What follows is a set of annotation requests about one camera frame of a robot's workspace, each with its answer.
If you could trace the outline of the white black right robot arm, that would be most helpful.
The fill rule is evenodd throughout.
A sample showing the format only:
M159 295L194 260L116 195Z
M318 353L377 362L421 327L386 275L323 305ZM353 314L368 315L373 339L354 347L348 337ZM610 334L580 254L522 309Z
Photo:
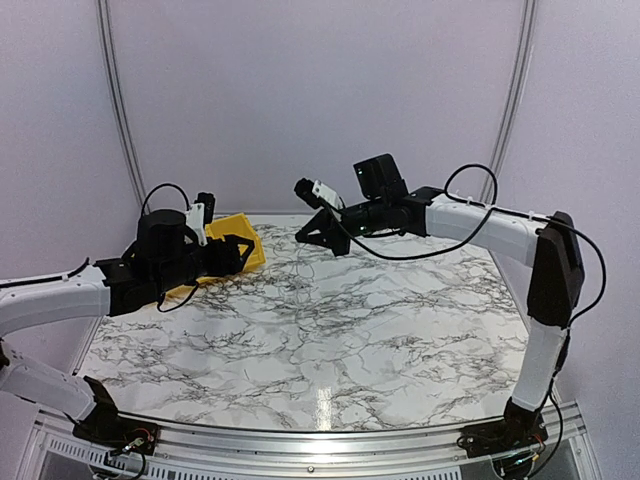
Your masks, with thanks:
M360 161L353 169L365 200L352 206L319 180L297 181L296 196L315 212L297 232L297 242L340 257L365 237L409 234L452 241L442 254L470 245L528 269L528 340L518 380L502 417L463 428L459 446L479 457L546 440L542 409L567 355L585 279L571 216L504 209L454 195L448 186L410 190L390 154Z

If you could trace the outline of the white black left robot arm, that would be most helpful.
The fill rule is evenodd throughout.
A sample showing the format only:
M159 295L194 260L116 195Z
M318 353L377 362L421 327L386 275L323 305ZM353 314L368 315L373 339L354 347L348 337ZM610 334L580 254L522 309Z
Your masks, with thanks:
M85 262L69 273L1 286L1 334L76 318L117 317L161 305L168 292L195 292L203 279L242 272L260 241L243 214L213 219L203 203L186 212L142 215L136 238L117 258ZM142 441L149 450L157 427L122 417L103 384L66 374L1 344L1 389L65 414L74 436L107 446Z

